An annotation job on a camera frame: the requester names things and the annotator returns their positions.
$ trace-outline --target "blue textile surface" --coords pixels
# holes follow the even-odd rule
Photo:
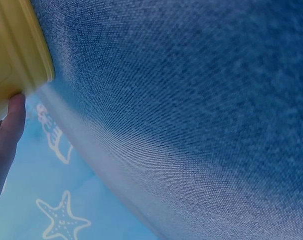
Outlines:
[[[36,96],[0,197],[0,240],[157,240],[111,193]]]
[[[41,99],[160,238],[303,240],[303,0],[32,4]]]

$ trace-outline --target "yellow bucket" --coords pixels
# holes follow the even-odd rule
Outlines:
[[[53,80],[52,59],[29,0],[0,0],[0,120],[8,100]]]

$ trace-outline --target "finger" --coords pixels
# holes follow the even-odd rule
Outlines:
[[[7,116],[0,124],[0,154],[3,157],[15,154],[16,145],[23,134],[25,99],[23,94],[18,94],[9,100]]]

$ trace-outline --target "starfish print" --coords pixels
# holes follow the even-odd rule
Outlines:
[[[78,231],[92,225],[89,220],[72,214],[71,193],[67,190],[63,192],[58,207],[51,207],[41,199],[36,200],[36,205],[51,220],[42,234],[43,239],[62,237],[64,240],[78,240]]]
[[[38,104],[36,109],[38,113],[38,120],[41,123],[42,129],[47,136],[49,147],[56,153],[56,156],[59,160],[61,160],[64,164],[69,164],[73,146],[66,140],[68,144],[68,152],[66,156],[62,154],[60,149],[60,143],[63,136],[62,130],[57,126],[56,122],[49,115],[44,105]]]

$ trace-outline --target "printed pattern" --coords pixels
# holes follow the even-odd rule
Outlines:
[[[62,237],[64,240],[78,240],[78,231],[92,224],[89,220],[72,214],[71,193],[67,190],[62,194],[58,207],[51,207],[41,199],[37,199],[36,204],[51,220],[42,234],[44,239]]]
[[[44,105],[40,103],[37,105],[36,109],[38,113],[38,120],[47,136],[50,149],[56,153],[57,158],[64,164],[69,164],[73,146],[69,143],[70,146],[68,148],[68,152],[66,155],[64,155],[60,150],[60,142],[63,136],[62,130],[54,122]]]
[[[156,240],[73,148],[36,96],[0,196],[0,240]]]

